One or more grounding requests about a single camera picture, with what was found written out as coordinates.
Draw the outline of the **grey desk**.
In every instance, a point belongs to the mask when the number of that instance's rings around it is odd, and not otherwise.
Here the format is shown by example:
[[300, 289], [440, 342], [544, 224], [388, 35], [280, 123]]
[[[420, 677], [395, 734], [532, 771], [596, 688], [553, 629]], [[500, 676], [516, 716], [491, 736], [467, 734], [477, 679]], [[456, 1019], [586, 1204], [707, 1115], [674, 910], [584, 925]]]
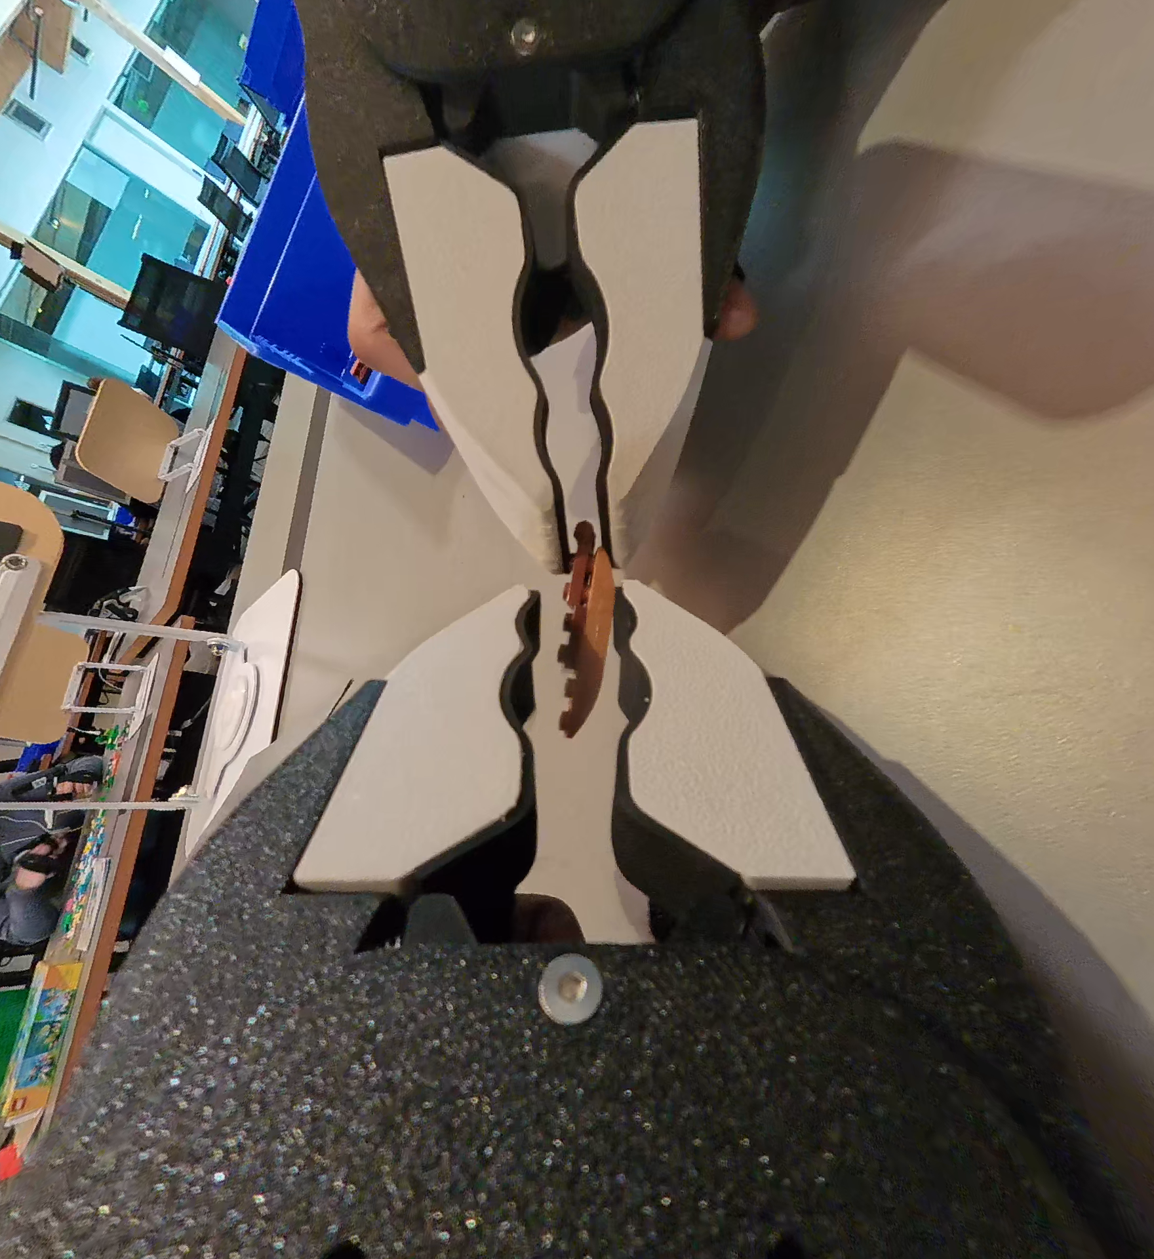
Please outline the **grey desk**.
[[175, 884], [2, 1246], [1154, 1257], [1154, 3], [766, 3], [756, 348], [647, 570], [766, 668], [855, 886], [594, 947], [358, 953], [281, 890], [366, 685]]

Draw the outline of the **beige office chair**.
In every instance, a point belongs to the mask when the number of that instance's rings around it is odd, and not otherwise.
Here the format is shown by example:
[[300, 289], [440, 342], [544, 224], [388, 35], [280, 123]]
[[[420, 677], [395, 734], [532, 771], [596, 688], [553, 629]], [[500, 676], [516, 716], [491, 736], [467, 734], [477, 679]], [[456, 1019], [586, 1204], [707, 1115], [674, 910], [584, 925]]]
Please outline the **beige office chair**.
[[116, 380], [100, 380], [72, 446], [74, 463], [117, 503], [155, 507], [166, 490], [187, 486], [170, 445], [181, 439], [175, 420], [146, 396]]

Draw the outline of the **blue plastic bin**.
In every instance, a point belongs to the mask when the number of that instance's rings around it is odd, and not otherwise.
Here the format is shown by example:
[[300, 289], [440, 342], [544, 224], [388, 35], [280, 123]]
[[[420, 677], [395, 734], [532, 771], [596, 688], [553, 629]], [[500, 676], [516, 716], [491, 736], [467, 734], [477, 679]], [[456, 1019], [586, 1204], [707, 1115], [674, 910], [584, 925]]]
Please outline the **blue plastic bin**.
[[421, 392], [378, 372], [354, 373], [346, 330], [355, 270], [318, 184], [304, 98], [294, 106], [218, 326], [274, 368], [397, 428], [436, 433]]

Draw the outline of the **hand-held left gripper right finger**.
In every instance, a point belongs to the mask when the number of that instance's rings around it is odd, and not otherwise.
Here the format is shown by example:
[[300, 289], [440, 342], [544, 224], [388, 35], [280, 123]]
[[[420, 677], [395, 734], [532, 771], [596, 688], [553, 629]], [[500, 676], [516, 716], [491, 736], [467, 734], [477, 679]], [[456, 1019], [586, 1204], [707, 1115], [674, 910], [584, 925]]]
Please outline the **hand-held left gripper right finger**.
[[613, 853], [653, 904], [843, 892], [855, 871], [765, 675], [641, 582], [617, 591]]

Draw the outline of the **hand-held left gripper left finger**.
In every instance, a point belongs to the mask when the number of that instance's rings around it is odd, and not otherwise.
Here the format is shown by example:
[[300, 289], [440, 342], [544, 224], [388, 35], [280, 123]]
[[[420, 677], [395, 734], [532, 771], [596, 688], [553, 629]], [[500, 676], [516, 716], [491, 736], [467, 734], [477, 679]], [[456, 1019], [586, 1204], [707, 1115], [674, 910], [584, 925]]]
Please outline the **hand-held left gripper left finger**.
[[515, 888], [536, 853], [532, 662], [540, 597], [515, 586], [383, 681], [292, 873], [302, 890], [407, 896], [457, 876]]

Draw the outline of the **brown brick assembly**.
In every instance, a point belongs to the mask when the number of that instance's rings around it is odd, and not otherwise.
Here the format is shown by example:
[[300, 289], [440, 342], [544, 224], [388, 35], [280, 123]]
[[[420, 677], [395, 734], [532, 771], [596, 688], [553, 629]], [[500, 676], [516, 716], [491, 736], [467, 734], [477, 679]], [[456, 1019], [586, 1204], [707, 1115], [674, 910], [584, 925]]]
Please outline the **brown brick assembly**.
[[589, 521], [576, 525], [575, 543], [563, 590], [564, 638], [556, 654], [557, 664], [565, 671], [564, 709], [557, 728], [568, 740], [580, 732], [598, 700], [615, 603], [614, 569]]

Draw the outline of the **black computer monitor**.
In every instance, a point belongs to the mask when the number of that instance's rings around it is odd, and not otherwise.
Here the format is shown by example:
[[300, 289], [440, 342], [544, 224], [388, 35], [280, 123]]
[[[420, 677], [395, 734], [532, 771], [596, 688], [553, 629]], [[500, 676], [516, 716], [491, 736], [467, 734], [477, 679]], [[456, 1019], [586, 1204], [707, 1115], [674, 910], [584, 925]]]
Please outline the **black computer monitor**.
[[194, 275], [144, 253], [118, 326], [202, 369], [227, 291], [222, 278]]

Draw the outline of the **stack of blue bins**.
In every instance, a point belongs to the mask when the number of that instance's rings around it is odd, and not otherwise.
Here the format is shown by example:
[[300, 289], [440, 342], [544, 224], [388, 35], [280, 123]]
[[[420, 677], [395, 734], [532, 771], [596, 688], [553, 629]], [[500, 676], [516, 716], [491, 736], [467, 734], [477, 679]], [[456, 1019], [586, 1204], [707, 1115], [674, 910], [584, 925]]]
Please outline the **stack of blue bins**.
[[267, 125], [307, 133], [305, 43], [294, 2], [257, 2], [239, 86]]

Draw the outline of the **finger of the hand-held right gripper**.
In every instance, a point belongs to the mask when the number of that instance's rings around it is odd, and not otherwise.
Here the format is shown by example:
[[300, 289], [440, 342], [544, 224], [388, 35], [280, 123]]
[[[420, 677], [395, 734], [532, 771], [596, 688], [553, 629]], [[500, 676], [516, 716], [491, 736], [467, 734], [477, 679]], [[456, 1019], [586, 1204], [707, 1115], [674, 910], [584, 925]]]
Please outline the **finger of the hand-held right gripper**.
[[600, 531], [597, 348], [585, 322], [527, 351], [523, 293], [557, 275], [568, 184], [594, 150], [582, 133], [545, 133], [494, 143], [487, 166], [450, 147], [383, 159], [423, 392], [494, 515], [549, 573], [569, 566], [577, 524]]
[[679, 462], [711, 342], [704, 328], [699, 129], [639, 122], [573, 187], [578, 261], [600, 301], [593, 401], [605, 417], [604, 544], [625, 568]]

